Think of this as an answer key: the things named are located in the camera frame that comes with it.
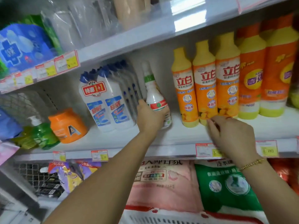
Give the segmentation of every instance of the hand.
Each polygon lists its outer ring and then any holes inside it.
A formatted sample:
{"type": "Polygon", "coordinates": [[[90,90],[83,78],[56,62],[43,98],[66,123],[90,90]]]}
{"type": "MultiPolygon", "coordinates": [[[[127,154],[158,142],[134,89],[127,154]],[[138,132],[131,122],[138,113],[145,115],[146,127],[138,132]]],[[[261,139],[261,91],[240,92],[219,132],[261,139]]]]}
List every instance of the hand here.
{"type": "Polygon", "coordinates": [[[170,112],[168,105],[159,110],[153,111],[144,100],[139,100],[137,106],[137,125],[140,133],[146,133],[148,136],[156,137],[158,130],[162,128],[165,115],[170,112]]]}
{"type": "Polygon", "coordinates": [[[223,116],[214,116],[207,123],[213,142],[237,167],[261,158],[256,152],[252,126],[223,116]]]}

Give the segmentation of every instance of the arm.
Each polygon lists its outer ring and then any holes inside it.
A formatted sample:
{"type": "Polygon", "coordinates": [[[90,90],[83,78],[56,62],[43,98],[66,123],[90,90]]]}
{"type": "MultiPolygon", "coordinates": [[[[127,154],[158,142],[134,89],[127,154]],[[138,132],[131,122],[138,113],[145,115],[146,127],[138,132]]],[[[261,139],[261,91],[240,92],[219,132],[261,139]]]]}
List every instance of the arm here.
{"type": "MultiPolygon", "coordinates": [[[[236,119],[215,116],[208,121],[208,128],[217,147],[239,169],[261,159],[256,152],[252,126],[236,119]]],[[[270,224],[299,223],[299,197],[266,160],[242,172],[270,224]]]]}
{"type": "Polygon", "coordinates": [[[139,134],[62,201],[44,224],[119,222],[145,153],[169,112],[168,107],[154,112],[143,100],[137,109],[139,134]]]}

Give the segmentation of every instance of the blue bottle cap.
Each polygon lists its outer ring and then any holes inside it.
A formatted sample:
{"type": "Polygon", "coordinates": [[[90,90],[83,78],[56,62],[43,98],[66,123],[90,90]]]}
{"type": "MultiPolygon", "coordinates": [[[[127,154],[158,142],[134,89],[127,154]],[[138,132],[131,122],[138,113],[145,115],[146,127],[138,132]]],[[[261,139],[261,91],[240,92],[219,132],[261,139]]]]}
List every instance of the blue bottle cap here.
{"type": "Polygon", "coordinates": [[[127,64],[127,61],[126,61],[126,60],[122,60],[122,61],[121,61],[121,65],[122,65],[123,67],[128,67],[128,64],[127,64]]]}
{"type": "Polygon", "coordinates": [[[117,61],[114,65],[117,69],[122,69],[123,68],[119,61],[117,61]]]}
{"type": "Polygon", "coordinates": [[[90,81],[96,81],[97,80],[97,71],[95,69],[92,69],[90,72],[89,72],[89,80],[90,81]]]}
{"type": "Polygon", "coordinates": [[[113,64],[108,64],[107,66],[108,66],[110,71],[117,72],[117,69],[113,64]]]}
{"type": "Polygon", "coordinates": [[[110,74],[110,71],[109,71],[109,68],[108,68],[107,65],[105,65],[104,67],[102,67],[102,68],[99,70],[99,76],[100,76],[100,77],[108,78],[108,77],[109,77],[109,74],[110,74]]]}
{"type": "Polygon", "coordinates": [[[84,71],[83,74],[81,74],[80,76],[80,82],[83,82],[83,83],[88,83],[88,72],[87,71],[84,71]]]}

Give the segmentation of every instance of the orange container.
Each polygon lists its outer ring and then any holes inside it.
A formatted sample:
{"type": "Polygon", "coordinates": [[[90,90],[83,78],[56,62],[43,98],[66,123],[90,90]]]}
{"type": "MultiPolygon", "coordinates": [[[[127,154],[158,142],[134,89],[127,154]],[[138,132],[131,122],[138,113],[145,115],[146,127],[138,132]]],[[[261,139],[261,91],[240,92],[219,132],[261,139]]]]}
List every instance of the orange container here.
{"type": "Polygon", "coordinates": [[[82,119],[73,112],[72,108],[63,110],[56,115],[49,116],[51,129],[61,143],[68,144],[82,138],[88,129],[82,119]]]}

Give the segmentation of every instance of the purple package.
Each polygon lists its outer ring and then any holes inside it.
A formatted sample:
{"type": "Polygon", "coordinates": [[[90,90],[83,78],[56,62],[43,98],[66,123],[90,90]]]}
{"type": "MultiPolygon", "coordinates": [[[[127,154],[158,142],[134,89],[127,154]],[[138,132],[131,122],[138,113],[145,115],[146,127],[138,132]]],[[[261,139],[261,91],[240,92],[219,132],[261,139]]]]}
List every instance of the purple package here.
{"type": "Polygon", "coordinates": [[[80,166],[84,180],[94,173],[99,167],[101,167],[101,162],[77,161],[77,163],[80,166]]]}
{"type": "Polygon", "coordinates": [[[50,163],[48,172],[50,174],[58,173],[62,187],[68,193],[72,192],[82,182],[82,179],[71,171],[69,164],[66,162],[50,163]]]}

